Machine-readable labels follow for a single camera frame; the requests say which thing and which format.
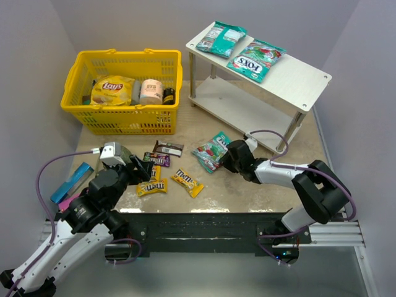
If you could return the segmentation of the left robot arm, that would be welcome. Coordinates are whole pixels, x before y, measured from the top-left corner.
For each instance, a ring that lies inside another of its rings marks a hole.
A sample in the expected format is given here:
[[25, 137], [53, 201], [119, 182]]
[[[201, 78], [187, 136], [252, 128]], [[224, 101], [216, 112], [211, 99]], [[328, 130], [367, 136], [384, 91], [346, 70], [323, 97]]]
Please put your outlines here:
[[81, 258], [108, 243], [127, 240], [129, 224], [114, 209], [128, 186], [149, 181], [153, 162], [129, 156], [105, 165], [69, 204], [51, 234], [18, 268], [1, 272], [8, 296], [53, 296], [55, 282]]

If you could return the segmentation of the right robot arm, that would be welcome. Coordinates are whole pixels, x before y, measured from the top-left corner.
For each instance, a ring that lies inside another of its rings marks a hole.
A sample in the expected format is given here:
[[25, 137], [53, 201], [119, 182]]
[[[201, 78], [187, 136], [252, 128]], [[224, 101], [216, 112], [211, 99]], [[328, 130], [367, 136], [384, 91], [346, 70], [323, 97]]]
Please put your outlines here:
[[274, 184], [296, 191], [301, 205], [287, 211], [261, 238], [294, 236], [313, 223], [326, 224], [346, 204], [356, 207], [350, 191], [322, 161], [289, 165], [253, 156], [252, 139], [235, 140], [227, 146], [220, 163], [230, 172], [256, 184]]

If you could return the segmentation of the teal candy bag back side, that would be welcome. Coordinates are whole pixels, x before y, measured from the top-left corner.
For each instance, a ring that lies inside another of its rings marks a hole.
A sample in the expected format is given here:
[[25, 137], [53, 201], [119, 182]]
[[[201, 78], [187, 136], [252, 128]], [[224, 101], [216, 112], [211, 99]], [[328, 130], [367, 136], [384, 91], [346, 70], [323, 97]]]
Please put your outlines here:
[[196, 49], [228, 59], [237, 42], [246, 35], [245, 28], [215, 21], [212, 28], [198, 42]]

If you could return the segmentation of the Fox's mint blossom candy bag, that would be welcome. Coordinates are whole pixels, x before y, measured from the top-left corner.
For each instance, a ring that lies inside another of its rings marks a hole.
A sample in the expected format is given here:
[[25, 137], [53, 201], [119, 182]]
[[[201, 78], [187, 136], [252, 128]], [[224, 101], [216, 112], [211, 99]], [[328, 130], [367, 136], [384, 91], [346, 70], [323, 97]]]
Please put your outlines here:
[[227, 68], [257, 83], [261, 83], [270, 68], [286, 54], [286, 50], [254, 39], [228, 64]]

